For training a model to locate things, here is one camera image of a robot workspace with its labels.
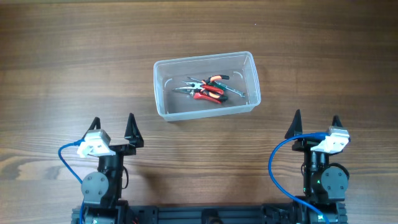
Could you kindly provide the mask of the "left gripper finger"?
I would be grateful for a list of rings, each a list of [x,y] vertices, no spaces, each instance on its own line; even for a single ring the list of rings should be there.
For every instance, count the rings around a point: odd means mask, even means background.
[[[135,117],[132,113],[129,114],[124,138],[129,141],[129,144],[134,147],[144,147],[144,140],[137,127]]]
[[[93,122],[91,123],[90,127],[86,131],[86,133],[83,135],[84,137],[88,134],[89,131],[91,130],[96,130],[101,128],[101,121],[99,117],[95,117]]]

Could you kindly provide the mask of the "silver combination wrench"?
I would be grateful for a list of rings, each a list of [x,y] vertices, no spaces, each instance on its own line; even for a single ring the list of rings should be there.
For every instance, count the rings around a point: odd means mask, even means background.
[[[234,88],[232,88],[232,87],[230,87],[230,86],[228,86],[228,85],[226,85],[226,84],[224,84],[224,83],[218,82],[218,81],[215,81],[215,83],[216,83],[218,86],[220,86],[220,87],[222,87],[222,88],[224,88],[224,89],[226,89],[226,90],[232,91],[233,93],[239,95],[239,96],[242,97],[242,98],[245,98],[245,97],[246,97],[245,93],[242,92],[242,91],[239,91],[239,90],[237,90],[237,89],[234,89]]]

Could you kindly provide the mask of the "red handled snips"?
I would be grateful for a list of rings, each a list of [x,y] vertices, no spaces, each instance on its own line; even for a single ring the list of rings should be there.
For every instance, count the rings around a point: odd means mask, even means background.
[[[174,88],[173,91],[188,94],[195,100],[208,100],[218,104],[228,100],[224,91],[215,86],[195,82],[186,82],[186,84],[187,86]]]

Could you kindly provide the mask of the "orange black needle-nose pliers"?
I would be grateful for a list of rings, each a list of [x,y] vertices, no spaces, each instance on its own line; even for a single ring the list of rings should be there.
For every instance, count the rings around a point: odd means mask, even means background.
[[[203,82],[203,85],[197,83],[195,86],[193,87],[197,87],[197,88],[204,88],[205,85],[208,85],[209,82],[215,82],[218,80],[229,80],[229,76],[228,75],[213,75],[207,79],[201,80]]]

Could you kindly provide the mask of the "clear plastic container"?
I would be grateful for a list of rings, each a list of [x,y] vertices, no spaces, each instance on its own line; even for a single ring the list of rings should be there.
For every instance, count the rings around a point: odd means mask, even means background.
[[[229,80],[220,82],[244,92],[246,97],[225,90],[228,100],[218,104],[173,91],[186,86],[183,81],[191,82],[189,77],[204,80],[213,75],[228,75]],[[154,95],[158,114],[166,121],[245,113],[261,102],[256,65],[247,51],[160,60],[154,64]]]

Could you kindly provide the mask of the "green handled screwdriver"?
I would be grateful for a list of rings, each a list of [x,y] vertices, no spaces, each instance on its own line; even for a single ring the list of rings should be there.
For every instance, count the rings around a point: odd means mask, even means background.
[[[191,82],[187,82],[187,85],[195,86],[197,83],[203,85],[203,82],[201,80],[199,80],[199,79],[191,78],[191,77],[189,77],[189,79],[191,79],[192,81]],[[217,87],[217,88],[219,88],[221,90],[226,90],[225,86],[223,86],[223,85],[221,85],[219,83],[216,83],[216,82],[209,82],[208,85],[209,86],[215,86],[215,87]]]

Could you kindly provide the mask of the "black red handled screwdriver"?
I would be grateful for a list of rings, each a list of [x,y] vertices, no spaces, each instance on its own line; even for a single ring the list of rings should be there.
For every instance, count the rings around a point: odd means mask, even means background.
[[[212,91],[209,90],[201,90],[199,92],[200,94],[200,98],[201,99],[205,99],[205,100],[210,100],[213,101],[215,103],[222,103],[228,100],[228,97],[219,93],[214,93]]]

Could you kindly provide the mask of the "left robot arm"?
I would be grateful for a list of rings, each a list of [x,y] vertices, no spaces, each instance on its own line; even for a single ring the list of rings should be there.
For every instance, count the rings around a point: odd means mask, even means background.
[[[138,215],[126,200],[121,199],[122,190],[129,183],[123,180],[129,177],[123,165],[124,157],[135,155],[136,149],[144,146],[132,113],[127,120],[124,138],[127,144],[110,145],[111,138],[101,129],[98,117],[82,137],[77,154],[82,158],[97,157],[98,167],[82,179],[83,202],[81,207],[72,210],[72,223],[139,223]]]

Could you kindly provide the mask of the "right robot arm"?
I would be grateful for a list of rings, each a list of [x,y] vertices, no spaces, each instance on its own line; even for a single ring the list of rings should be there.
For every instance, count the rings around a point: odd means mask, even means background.
[[[294,202],[289,209],[291,223],[347,223],[348,216],[343,201],[348,188],[349,172],[339,163],[331,163],[330,157],[343,152],[350,142],[349,132],[339,117],[333,117],[324,139],[304,137],[295,140],[292,150],[304,153],[302,164],[303,192],[300,200],[315,207],[321,214]]]

